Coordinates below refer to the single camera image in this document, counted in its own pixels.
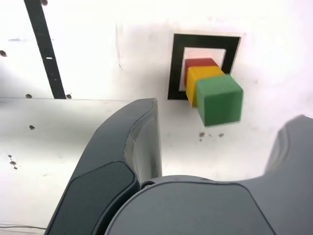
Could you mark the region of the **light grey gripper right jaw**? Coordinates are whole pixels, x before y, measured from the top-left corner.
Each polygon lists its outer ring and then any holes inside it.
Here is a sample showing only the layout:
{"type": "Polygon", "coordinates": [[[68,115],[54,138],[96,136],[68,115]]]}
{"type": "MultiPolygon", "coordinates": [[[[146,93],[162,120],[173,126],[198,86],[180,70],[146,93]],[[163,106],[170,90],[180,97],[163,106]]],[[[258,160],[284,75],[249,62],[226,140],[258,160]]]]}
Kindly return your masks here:
{"type": "Polygon", "coordinates": [[[108,235],[310,235],[313,120],[279,131],[262,176],[233,182],[166,178],[134,195],[108,235]]]}

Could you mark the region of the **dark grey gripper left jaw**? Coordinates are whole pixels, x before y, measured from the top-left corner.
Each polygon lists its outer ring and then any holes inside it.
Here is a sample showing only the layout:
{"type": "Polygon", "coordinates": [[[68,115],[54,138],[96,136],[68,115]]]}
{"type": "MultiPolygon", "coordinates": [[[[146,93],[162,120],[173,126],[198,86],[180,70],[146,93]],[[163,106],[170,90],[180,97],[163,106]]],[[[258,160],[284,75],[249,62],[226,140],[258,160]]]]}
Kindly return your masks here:
{"type": "Polygon", "coordinates": [[[161,175],[157,100],[138,99],[116,111],[95,131],[46,234],[103,235],[141,184],[161,175]]]}

